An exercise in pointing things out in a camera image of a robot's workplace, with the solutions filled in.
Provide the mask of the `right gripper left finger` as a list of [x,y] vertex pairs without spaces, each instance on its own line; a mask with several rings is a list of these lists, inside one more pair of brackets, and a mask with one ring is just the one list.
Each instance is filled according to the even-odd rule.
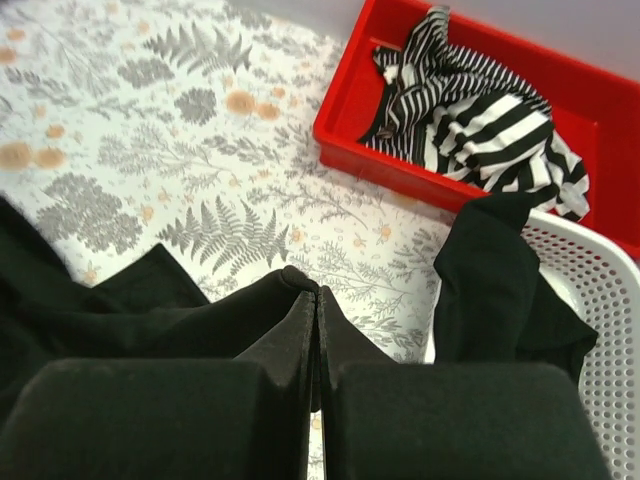
[[302,479],[315,297],[234,359],[52,362],[1,432],[5,479]]

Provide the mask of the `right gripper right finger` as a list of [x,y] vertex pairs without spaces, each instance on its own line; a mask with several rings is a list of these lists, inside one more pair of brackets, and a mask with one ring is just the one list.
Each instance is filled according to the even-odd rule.
[[329,479],[606,479],[576,386],[528,363],[404,364],[317,298]]

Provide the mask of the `black t shirt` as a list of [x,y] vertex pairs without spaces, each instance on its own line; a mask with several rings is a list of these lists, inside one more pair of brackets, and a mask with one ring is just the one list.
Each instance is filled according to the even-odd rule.
[[210,302],[158,244],[95,287],[72,279],[49,243],[1,202],[1,411],[65,358],[233,358],[317,284],[293,266]]

